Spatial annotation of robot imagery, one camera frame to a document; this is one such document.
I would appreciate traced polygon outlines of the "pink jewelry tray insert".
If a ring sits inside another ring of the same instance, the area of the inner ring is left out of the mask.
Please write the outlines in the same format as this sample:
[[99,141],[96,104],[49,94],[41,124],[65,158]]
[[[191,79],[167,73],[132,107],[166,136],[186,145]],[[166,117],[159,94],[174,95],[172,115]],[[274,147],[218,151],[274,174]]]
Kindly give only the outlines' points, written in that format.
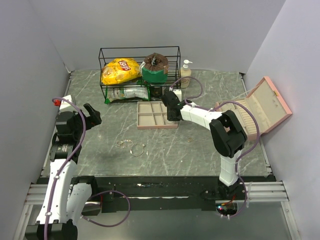
[[167,117],[167,107],[162,101],[139,101],[137,103],[137,129],[177,129],[178,123]]

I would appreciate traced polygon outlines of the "pink jewelry box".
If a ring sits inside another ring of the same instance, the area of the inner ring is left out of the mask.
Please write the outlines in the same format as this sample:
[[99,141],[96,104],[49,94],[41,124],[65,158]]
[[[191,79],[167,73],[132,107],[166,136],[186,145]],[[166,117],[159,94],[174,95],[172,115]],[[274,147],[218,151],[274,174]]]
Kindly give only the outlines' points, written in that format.
[[[260,135],[270,132],[292,115],[289,106],[268,76],[263,77],[247,96],[235,98],[233,101],[243,105],[253,114],[258,123]],[[237,104],[229,103],[228,100],[226,102],[227,104],[220,107],[218,111],[233,111],[248,140],[256,140],[257,129],[250,115]]]

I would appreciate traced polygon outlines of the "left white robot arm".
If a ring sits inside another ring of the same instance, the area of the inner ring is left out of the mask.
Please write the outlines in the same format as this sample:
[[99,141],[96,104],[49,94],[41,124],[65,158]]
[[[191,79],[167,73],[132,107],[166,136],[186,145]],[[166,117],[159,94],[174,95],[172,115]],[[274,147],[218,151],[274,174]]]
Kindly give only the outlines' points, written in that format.
[[86,201],[94,201],[99,195],[95,177],[76,177],[75,183],[72,178],[84,134],[101,124],[101,114],[89,103],[84,104],[88,116],[74,104],[59,99],[54,103],[59,113],[49,153],[49,180],[35,224],[26,227],[24,236],[28,240],[76,240],[77,222]]

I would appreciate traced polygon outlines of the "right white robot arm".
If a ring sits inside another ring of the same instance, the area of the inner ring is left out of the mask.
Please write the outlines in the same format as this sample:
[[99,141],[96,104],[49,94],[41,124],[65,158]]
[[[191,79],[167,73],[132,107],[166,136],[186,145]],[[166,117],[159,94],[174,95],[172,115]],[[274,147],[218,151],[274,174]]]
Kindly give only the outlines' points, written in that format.
[[218,187],[218,193],[223,199],[230,199],[236,194],[238,162],[248,139],[236,114],[231,110],[206,109],[190,100],[180,101],[174,91],[166,92],[161,101],[169,121],[189,121],[210,130],[214,147],[220,154],[219,181],[223,184]]

